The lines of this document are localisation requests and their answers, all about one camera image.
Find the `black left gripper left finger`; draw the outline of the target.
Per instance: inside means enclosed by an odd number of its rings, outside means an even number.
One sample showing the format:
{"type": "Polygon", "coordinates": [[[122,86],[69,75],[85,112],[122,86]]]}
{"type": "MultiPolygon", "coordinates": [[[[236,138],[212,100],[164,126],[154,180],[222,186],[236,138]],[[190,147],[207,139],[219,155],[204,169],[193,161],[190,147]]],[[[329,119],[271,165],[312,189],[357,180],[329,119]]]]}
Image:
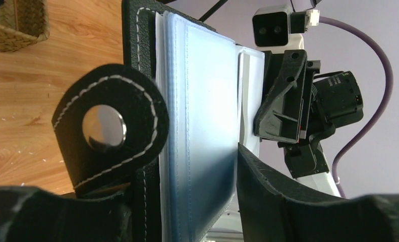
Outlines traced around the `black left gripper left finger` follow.
{"type": "Polygon", "coordinates": [[[133,241],[122,192],[78,199],[38,187],[0,187],[0,241],[133,241]]]}

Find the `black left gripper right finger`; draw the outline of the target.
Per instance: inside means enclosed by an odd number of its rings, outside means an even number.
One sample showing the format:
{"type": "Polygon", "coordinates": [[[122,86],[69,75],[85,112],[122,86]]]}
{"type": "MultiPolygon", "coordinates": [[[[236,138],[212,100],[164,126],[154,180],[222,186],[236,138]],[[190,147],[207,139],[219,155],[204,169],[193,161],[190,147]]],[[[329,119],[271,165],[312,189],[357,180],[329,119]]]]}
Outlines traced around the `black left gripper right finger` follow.
{"type": "Polygon", "coordinates": [[[238,146],[244,241],[399,241],[399,194],[344,199],[309,188],[238,146]]]}

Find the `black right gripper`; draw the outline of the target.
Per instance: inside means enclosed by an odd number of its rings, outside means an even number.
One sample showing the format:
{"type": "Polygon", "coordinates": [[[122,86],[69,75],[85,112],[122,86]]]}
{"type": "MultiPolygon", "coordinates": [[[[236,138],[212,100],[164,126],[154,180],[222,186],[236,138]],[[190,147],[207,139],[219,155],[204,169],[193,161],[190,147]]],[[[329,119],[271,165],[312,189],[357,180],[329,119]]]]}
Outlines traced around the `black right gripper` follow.
{"type": "Polygon", "coordinates": [[[303,49],[265,52],[263,97],[254,118],[254,134],[283,143],[304,143],[312,102],[313,78],[321,61],[306,61],[303,49]]]}

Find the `white credit card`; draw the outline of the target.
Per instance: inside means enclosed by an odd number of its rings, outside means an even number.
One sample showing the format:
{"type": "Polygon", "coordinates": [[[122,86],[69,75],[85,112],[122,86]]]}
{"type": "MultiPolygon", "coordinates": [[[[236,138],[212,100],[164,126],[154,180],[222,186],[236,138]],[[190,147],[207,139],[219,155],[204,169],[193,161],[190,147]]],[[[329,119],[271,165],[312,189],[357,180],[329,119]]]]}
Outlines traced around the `white credit card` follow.
{"type": "Polygon", "coordinates": [[[264,53],[236,45],[238,52],[239,143],[259,156],[260,138],[254,134],[254,118],[261,106],[264,53]]]}

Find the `black card holder with sleeves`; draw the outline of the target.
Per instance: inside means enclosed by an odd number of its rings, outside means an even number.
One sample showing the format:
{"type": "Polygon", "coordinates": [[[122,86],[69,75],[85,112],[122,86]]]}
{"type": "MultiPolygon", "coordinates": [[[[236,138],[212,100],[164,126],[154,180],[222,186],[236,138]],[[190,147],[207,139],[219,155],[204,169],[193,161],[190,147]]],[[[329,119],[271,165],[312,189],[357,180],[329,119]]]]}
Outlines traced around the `black card holder with sleeves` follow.
{"type": "Polygon", "coordinates": [[[122,192],[133,241],[202,241],[235,193],[236,43],[158,1],[122,1],[122,28],[124,62],[52,117],[76,198],[122,192]]]}

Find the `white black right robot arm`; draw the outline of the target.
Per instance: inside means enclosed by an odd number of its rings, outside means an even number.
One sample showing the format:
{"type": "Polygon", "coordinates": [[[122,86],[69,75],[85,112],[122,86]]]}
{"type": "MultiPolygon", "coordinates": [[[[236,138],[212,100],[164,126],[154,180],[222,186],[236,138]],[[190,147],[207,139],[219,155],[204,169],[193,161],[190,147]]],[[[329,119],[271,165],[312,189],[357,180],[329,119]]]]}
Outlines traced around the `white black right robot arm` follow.
{"type": "Polygon", "coordinates": [[[352,72],[321,74],[320,68],[320,61],[308,60],[301,49],[266,51],[263,95],[253,131],[283,149],[294,180],[338,197],[340,192],[320,143],[336,129],[363,118],[363,98],[352,72]]]}

